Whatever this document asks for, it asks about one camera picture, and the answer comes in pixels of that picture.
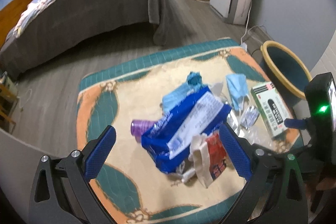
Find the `green white medicine box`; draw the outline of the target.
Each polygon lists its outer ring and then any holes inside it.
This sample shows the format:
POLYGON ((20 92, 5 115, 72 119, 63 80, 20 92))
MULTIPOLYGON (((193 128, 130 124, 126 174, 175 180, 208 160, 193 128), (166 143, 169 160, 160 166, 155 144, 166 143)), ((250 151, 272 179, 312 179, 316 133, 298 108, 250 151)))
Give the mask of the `green white medicine box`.
POLYGON ((251 88, 251 95, 272 138, 284 133, 288 128, 284 121, 292 115, 282 96, 272 82, 265 82, 251 88))

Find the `small silver foil sachet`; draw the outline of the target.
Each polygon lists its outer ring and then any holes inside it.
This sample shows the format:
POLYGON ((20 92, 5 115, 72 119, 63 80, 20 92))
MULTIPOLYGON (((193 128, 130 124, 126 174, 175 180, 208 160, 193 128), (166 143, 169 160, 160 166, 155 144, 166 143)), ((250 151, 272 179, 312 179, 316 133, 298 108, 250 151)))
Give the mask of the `small silver foil sachet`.
POLYGON ((245 129, 249 129, 250 127, 252 127, 256 123, 259 115, 260 115, 260 113, 258 111, 258 108, 256 106, 249 105, 244 110, 244 112, 241 116, 240 125, 245 129))

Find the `light blue face mask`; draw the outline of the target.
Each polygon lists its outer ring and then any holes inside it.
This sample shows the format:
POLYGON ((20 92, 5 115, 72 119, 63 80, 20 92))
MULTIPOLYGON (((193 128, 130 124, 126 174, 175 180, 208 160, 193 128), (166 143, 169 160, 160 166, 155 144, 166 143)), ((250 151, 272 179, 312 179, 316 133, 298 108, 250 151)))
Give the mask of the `light blue face mask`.
POLYGON ((203 88, 203 84, 190 85, 188 83, 183 83, 172 92, 166 94, 162 98, 162 110, 163 114, 168 113, 181 101, 183 101, 191 93, 197 92, 199 89, 203 88))
POLYGON ((226 75, 226 83, 234 109, 243 111, 244 100, 249 94, 246 76, 236 73, 226 75))

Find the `red beige snack wrapper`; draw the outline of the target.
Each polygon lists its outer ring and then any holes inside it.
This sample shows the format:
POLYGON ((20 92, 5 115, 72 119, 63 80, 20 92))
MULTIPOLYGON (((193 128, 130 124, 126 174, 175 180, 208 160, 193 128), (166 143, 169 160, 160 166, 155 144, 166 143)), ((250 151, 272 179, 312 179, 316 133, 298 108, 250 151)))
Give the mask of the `red beige snack wrapper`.
POLYGON ((220 140, 219 130, 210 135, 193 136, 190 144, 189 161, 198 180, 208 188, 226 169, 227 152, 220 140))

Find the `purple spray bottle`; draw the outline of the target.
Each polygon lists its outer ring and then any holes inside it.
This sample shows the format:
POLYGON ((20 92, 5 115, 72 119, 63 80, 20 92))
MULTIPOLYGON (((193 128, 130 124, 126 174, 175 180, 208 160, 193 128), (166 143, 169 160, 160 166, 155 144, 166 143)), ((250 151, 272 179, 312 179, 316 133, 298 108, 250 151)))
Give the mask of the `purple spray bottle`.
POLYGON ((142 134, 155 124, 154 121, 134 119, 130 125, 130 133, 137 143, 141 143, 142 134))

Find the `blue white plastic wrapper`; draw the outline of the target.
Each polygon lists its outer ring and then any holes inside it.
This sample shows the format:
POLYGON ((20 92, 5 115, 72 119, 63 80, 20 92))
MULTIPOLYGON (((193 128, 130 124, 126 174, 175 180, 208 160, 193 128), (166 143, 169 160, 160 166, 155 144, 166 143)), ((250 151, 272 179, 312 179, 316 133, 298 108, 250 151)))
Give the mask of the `blue white plastic wrapper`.
POLYGON ((142 134, 141 145, 162 173, 174 173, 188 157, 193 136, 206 134, 227 120, 229 104, 209 87, 191 93, 142 134))

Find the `white tissue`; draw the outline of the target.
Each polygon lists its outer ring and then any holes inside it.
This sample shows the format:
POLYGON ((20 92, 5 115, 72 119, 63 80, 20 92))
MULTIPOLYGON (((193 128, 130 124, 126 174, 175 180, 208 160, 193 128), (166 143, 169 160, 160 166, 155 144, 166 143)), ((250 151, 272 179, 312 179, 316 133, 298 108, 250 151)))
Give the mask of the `white tissue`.
POLYGON ((223 82, 214 83, 213 85, 210 86, 210 91, 212 92, 213 95, 220 98, 222 96, 223 86, 224 86, 223 82))

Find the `yellow-rimmed teal trash bin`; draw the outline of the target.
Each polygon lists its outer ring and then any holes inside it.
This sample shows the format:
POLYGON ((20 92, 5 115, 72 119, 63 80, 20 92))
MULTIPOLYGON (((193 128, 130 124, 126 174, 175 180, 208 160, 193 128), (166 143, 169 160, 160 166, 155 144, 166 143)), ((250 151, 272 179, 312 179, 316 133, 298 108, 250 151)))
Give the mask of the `yellow-rimmed teal trash bin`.
POLYGON ((304 88, 312 80, 310 71, 286 46, 268 40, 260 47, 260 67, 275 85, 289 108, 305 100, 304 88))

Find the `silver foil blister pack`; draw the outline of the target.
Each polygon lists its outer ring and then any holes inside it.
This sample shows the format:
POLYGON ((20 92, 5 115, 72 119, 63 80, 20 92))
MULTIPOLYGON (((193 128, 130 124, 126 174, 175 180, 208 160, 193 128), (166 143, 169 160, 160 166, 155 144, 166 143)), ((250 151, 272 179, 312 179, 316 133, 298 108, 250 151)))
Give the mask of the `silver foil blister pack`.
POLYGON ((227 123, 238 137, 248 140, 250 144, 261 144, 261 136, 258 134, 258 128, 252 126, 249 129, 245 129, 239 124, 238 118, 233 110, 228 114, 227 123))

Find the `white power strip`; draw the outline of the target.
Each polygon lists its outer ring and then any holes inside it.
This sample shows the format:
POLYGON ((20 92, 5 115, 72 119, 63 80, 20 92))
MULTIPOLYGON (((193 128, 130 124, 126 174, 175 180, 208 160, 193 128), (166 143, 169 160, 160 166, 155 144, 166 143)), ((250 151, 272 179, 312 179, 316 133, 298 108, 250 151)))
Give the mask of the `white power strip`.
POLYGON ((247 46, 247 44, 246 44, 245 42, 242 42, 242 43, 240 44, 240 47, 242 47, 242 49, 243 49, 244 51, 247 51, 247 50, 248 50, 248 46, 247 46))

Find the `wooden chair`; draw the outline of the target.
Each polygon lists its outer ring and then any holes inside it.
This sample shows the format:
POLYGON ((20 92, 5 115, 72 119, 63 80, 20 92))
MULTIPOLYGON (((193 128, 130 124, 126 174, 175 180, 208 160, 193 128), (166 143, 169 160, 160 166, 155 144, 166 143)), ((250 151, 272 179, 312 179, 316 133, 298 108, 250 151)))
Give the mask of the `wooden chair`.
POLYGON ((7 72, 1 74, 1 129, 5 130, 9 134, 12 134, 16 122, 12 118, 13 111, 19 101, 18 89, 15 83, 10 79, 7 72))

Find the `wooden headboard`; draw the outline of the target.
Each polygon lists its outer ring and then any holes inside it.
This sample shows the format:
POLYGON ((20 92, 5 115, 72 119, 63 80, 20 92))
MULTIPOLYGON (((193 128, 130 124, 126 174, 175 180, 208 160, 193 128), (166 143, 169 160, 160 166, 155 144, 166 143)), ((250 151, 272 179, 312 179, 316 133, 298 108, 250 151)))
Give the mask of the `wooden headboard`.
POLYGON ((0 46, 3 47, 7 34, 17 24, 21 13, 33 0, 12 0, 0 12, 0 46))

